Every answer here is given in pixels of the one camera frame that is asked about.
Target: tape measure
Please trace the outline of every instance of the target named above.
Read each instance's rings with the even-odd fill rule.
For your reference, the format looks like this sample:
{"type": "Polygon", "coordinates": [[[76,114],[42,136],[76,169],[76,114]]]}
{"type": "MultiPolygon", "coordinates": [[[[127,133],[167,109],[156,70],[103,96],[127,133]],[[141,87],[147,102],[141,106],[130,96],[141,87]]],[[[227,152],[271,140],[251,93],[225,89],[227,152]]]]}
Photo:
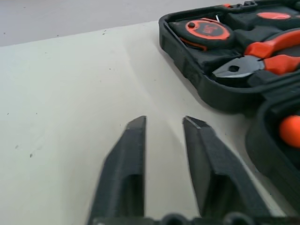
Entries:
{"type": "Polygon", "coordinates": [[[212,19],[171,22],[169,25],[183,42],[204,51],[230,48],[234,40],[234,33],[228,26],[212,19]]]}

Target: screwdriver handle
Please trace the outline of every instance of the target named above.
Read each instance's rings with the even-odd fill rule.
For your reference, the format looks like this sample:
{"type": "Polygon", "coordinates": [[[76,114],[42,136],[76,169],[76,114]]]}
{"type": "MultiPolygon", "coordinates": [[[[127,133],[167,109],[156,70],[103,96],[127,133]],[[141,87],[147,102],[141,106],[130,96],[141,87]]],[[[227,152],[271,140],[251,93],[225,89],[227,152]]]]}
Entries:
{"type": "Polygon", "coordinates": [[[265,59],[271,57],[276,51],[295,45],[300,45],[300,28],[280,32],[264,42],[254,42],[247,47],[245,55],[265,59]]]}
{"type": "Polygon", "coordinates": [[[277,55],[264,59],[265,70],[273,72],[277,75],[283,75],[293,72],[300,65],[300,57],[288,55],[277,55]]]}
{"type": "Polygon", "coordinates": [[[300,150],[300,116],[284,118],[279,125],[279,135],[286,144],[300,150]]]}

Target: table surface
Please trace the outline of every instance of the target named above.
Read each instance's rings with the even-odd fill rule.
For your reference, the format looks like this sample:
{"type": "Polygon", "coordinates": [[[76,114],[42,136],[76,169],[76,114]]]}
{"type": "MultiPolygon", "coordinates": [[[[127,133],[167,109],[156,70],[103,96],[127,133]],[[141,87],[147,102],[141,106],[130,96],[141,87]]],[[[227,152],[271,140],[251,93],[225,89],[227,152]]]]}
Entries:
{"type": "Polygon", "coordinates": [[[83,225],[103,161],[148,117],[146,216],[198,216],[182,118],[206,121],[274,215],[289,205],[249,160],[241,114],[206,105],[158,43],[158,22],[0,47],[0,220],[83,225]]]}

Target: pliers jaw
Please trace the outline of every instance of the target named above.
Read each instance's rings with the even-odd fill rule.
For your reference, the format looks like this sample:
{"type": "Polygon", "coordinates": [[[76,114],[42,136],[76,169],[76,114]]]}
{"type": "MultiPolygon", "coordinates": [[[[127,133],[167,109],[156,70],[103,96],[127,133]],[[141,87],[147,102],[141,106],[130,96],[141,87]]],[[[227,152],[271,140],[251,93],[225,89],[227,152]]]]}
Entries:
{"type": "Polygon", "coordinates": [[[264,62],[260,58],[246,55],[231,60],[212,73],[216,78],[243,78],[253,74],[256,70],[264,68],[264,62]]]}

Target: pliers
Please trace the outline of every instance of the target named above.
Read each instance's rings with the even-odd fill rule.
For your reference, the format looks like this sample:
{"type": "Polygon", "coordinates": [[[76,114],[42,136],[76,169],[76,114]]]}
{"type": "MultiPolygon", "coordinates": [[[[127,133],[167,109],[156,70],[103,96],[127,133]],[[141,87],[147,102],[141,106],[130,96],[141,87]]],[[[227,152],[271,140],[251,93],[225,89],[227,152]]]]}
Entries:
{"type": "Polygon", "coordinates": [[[277,75],[295,71],[300,66],[300,57],[277,55],[276,51],[300,45],[300,28],[280,32],[264,42],[254,42],[245,50],[244,57],[222,65],[213,75],[217,78],[242,78],[265,69],[277,75]]]}

